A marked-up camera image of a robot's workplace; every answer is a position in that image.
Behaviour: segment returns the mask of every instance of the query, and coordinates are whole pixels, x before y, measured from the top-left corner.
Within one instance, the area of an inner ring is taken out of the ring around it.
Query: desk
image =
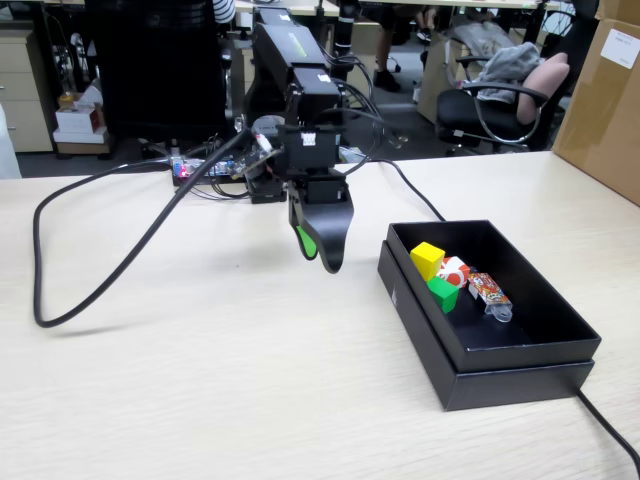
[[[398,3],[393,0],[375,0],[374,3]],[[538,7],[536,0],[402,0],[407,5],[433,5],[440,7],[474,7],[474,8],[516,8],[534,9]],[[558,2],[550,2],[546,10],[558,10]]]
[[[602,335],[584,390],[640,447],[640,208],[548,152],[401,166],[446,218],[489,218]],[[391,167],[349,178],[337,275],[302,258],[286,205],[188,196],[96,304],[41,330],[31,218],[71,181],[1,182],[0,478],[635,478],[575,398],[443,413],[376,271],[390,222],[435,220]],[[122,175],[47,207],[49,318],[173,191]]]
[[[282,0],[270,5],[257,5],[247,0],[236,0],[236,13],[252,13],[255,7],[288,8],[292,15],[313,16],[316,14],[317,0]],[[322,2],[326,17],[337,17],[340,9],[328,1]]]

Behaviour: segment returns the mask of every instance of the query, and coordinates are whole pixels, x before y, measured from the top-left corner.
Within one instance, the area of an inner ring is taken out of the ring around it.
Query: desk drawer
[[[33,75],[0,73],[0,102],[7,100],[40,100]]]
[[[16,152],[50,152],[51,140],[38,101],[2,102]]]
[[[29,73],[31,62],[23,43],[0,44],[0,73]]]

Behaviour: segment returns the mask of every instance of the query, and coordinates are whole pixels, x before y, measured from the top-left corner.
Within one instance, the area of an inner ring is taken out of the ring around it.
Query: shoe
[[[417,33],[418,40],[422,43],[429,45],[431,43],[431,32],[429,30],[420,30]]]
[[[383,72],[376,71],[373,74],[373,85],[386,90],[387,92],[397,92],[400,90],[400,84],[396,82],[389,70]]]

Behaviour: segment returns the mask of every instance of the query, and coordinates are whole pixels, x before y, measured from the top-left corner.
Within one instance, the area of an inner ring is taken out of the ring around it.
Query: office chair
[[[230,67],[230,57],[221,58],[211,0],[85,5],[112,133],[173,146],[226,136],[221,62]]]
[[[493,145],[498,152],[503,145],[528,147],[532,151],[548,146],[552,118],[558,103],[576,83],[591,41],[598,27],[594,18],[597,0],[574,0],[576,16],[571,30],[550,53],[564,52],[568,56],[569,74],[551,98],[518,85],[503,83],[465,83],[461,90],[448,90],[438,97],[436,134],[439,139],[464,147],[476,147],[481,141]],[[468,56],[456,59],[467,75],[472,62],[487,61],[490,57]],[[484,88],[498,88],[525,93],[534,101],[536,119],[530,125],[521,125],[516,118],[517,102],[507,105],[500,102],[483,102],[477,96]]]

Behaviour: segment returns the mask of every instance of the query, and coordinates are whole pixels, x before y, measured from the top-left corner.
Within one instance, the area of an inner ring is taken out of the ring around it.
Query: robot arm
[[[345,175],[333,168],[339,163],[341,129],[316,119],[340,105],[341,93],[311,32],[292,22],[288,10],[259,8],[254,18],[256,71],[245,118],[253,126],[260,117],[277,115],[284,125],[267,135],[254,128],[259,148],[238,162],[234,173],[245,175],[260,203],[284,200],[274,189],[286,183],[289,223],[303,255],[313,260],[319,254],[326,270],[336,273],[353,203]]]

